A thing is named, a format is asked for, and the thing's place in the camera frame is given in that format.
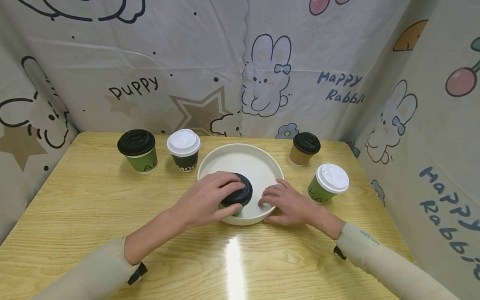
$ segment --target star graphic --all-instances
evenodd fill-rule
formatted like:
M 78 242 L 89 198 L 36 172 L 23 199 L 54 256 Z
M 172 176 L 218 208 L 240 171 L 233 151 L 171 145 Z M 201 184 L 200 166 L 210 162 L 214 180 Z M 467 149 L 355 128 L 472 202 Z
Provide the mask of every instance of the star graphic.
M 170 95 L 170 98 L 183 115 L 175 130 L 190 128 L 199 134 L 213 135 L 210 131 L 212 121 L 231 113 L 225 109 L 225 89 L 223 86 L 200 101 L 172 95 Z
M 124 115 L 131 117 L 132 108 L 137 107 L 134 103 L 127 101 L 127 100 L 118 100 L 114 96 L 106 96 L 104 95 L 106 100 L 108 100 L 112 106 L 110 108 L 110 112 L 121 112 Z
M 163 120 L 164 118 L 159 117 L 158 115 L 143 115 L 143 127 L 145 130 L 153 134 L 167 133 L 171 134 L 173 131 L 171 127 L 166 124 Z
M 30 130 L 36 132 L 36 128 L 31 127 Z M 0 138 L 0 151 L 12 154 L 22 172 L 30 155 L 47 154 L 36 137 L 28 134 L 26 126 L 4 126 L 3 137 Z

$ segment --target cherry graphic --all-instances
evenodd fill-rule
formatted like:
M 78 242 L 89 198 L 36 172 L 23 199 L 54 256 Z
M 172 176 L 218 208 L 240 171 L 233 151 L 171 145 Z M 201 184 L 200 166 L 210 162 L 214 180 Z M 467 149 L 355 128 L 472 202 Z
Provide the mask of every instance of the cherry graphic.
M 350 0 L 335 0 L 338 5 L 347 3 Z M 314 16 L 318 16 L 323 13 L 330 4 L 330 0 L 310 0 L 309 10 L 310 13 Z
M 472 50 L 480 52 L 480 37 L 473 40 Z M 452 97 L 463 97 L 470 94 L 477 85 L 477 73 L 480 71 L 480 60 L 473 67 L 463 67 L 453 71 L 445 83 L 445 90 Z

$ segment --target blue bow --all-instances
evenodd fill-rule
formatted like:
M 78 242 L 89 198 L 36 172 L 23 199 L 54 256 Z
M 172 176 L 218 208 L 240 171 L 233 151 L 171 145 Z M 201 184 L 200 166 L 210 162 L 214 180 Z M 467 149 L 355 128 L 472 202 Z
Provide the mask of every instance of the blue bow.
M 290 70 L 292 70 L 292 66 L 290 66 L 289 64 L 282 66 L 281 64 L 278 63 L 275 65 L 275 68 L 274 68 L 275 73 L 283 72 L 285 73 L 285 75 L 288 75 L 290 73 Z
M 405 133 L 405 125 L 400 122 L 398 116 L 395 116 L 392 120 L 393 126 L 397 127 L 398 134 L 403 135 Z

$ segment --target white lid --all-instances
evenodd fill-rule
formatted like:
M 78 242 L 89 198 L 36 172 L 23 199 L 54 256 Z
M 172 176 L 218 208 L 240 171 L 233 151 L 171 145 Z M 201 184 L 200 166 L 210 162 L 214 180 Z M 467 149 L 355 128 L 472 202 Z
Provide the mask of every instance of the white lid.
M 341 194 L 348 189 L 350 180 L 347 173 L 334 164 L 323 164 L 317 169 L 317 181 L 327 191 Z
M 180 129 L 168 137 L 167 149 L 178 157 L 190 156 L 200 149 L 200 137 L 190 129 Z

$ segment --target black lid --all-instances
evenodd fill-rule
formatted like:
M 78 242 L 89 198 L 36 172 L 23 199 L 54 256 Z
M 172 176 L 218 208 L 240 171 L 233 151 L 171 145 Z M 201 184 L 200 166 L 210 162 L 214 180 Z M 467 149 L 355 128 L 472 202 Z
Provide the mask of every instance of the black lid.
M 305 154 L 317 154 L 320 151 L 320 141 L 310 132 L 300 132 L 295 135 L 293 144 Z
M 234 173 L 240 178 L 240 181 L 245 184 L 245 187 L 241 190 L 234 191 L 230 195 L 228 195 L 225 199 L 222 200 L 221 204 L 224 207 L 233 205 L 235 203 L 240 203 L 241 205 L 245 206 L 250 202 L 253 194 L 253 188 L 250 181 L 243 175 Z
M 155 137 L 143 129 L 125 132 L 117 143 L 120 153 L 127 156 L 137 156 L 147 153 L 155 147 Z

